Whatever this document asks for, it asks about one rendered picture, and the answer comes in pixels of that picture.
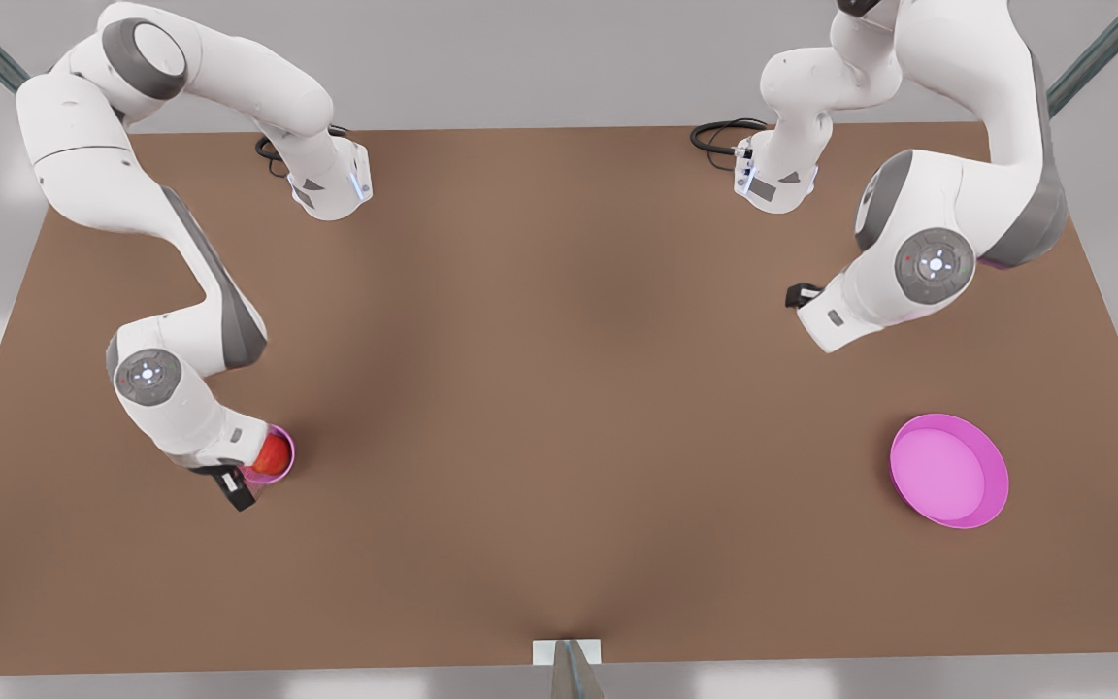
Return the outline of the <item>small pink plate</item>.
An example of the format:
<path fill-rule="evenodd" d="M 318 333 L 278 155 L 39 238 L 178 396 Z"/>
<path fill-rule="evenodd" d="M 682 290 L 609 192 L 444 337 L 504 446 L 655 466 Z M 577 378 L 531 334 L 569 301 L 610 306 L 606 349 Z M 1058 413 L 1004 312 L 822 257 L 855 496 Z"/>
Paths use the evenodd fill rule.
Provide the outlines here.
<path fill-rule="evenodd" d="M 260 451 L 248 465 L 241 465 L 240 472 L 246 482 L 265 485 L 276 483 L 288 474 L 296 461 L 296 444 L 285 429 L 268 424 L 267 435 Z"/>

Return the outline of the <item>red apple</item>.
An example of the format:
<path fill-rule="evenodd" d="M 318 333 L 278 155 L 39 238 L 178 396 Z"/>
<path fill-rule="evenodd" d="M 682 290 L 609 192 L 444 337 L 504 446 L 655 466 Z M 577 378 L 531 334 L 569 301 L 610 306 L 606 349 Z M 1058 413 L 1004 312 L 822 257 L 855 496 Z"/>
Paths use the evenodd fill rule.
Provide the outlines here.
<path fill-rule="evenodd" d="M 283 435 L 271 432 L 263 441 L 260 451 L 254 459 L 249 470 L 262 478 L 275 478 L 285 472 L 291 465 L 292 447 L 291 442 Z"/>

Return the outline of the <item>pink bowl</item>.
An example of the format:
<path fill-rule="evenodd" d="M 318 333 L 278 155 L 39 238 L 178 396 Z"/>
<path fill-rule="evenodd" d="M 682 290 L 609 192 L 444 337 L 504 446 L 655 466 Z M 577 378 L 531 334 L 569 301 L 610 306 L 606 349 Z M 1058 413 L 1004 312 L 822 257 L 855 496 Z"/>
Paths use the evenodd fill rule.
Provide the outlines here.
<path fill-rule="evenodd" d="M 997 444 L 951 415 L 906 421 L 889 448 L 889 478 L 917 514 L 949 528 L 991 523 L 1010 495 L 1008 469 Z"/>

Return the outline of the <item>white post foot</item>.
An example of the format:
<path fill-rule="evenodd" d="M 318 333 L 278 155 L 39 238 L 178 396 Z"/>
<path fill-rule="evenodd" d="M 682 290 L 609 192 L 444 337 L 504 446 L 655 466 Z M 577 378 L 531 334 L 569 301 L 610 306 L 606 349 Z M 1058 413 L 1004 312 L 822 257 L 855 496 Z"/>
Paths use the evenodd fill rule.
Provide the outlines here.
<path fill-rule="evenodd" d="M 557 650 L 563 646 L 580 649 L 586 663 L 600 665 L 603 663 L 601 640 L 534 640 L 532 642 L 532 664 L 553 665 Z"/>

